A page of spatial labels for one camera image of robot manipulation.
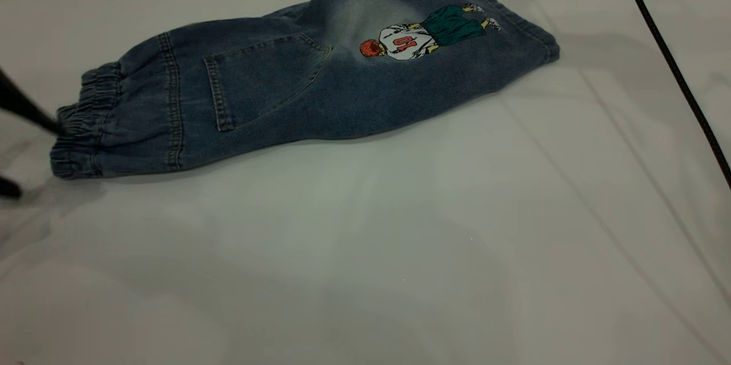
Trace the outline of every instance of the white surface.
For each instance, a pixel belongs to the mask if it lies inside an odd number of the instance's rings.
[[[0,0],[0,66],[52,110],[150,35],[299,1]],[[693,244],[731,288],[731,195],[633,1],[501,1],[561,60],[375,138],[69,183],[0,116],[31,190],[1,204],[0,363],[729,363]]]

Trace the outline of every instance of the elastic cuff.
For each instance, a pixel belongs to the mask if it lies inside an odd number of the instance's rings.
[[[559,52],[561,51],[561,48],[558,44],[556,44],[556,38],[554,38],[553,35],[548,34],[548,32],[546,32],[540,26],[537,26],[536,24],[532,24],[531,22],[522,19],[518,14],[510,11],[498,0],[488,0],[488,2],[490,2],[490,4],[497,8],[498,11],[502,12],[502,14],[504,14],[507,19],[515,24],[515,26],[517,26],[519,29],[522,29],[523,32],[543,44],[543,46],[546,48],[546,58],[544,60],[544,63],[553,62],[559,58]]]
[[[58,178],[99,178],[94,163],[102,127],[108,113],[117,105],[121,74],[119,63],[107,63],[81,77],[79,102],[57,111],[57,121],[65,134],[59,136],[50,152],[50,165]]]

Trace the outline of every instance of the faded denim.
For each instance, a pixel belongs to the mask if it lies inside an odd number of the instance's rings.
[[[58,110],[51,165],[60,178],[164,173],[383,133],[558,57],[497,0],[311,0],[193,24],[84,74],[79,102]]]

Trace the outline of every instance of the embroidered patch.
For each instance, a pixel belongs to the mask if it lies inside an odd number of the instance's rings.
[[[398,61],[421,58],[465,39],[482,37],[490,27],[501,31],[495,19],[485,17],[467,19],[467,12],[484,10],[476,4],[447,5],[432,12],[424,21],[414,24],[396,24],[381,30],[378,39],[368,39],[360,44],[360,53],[366,57],[388,55]]]

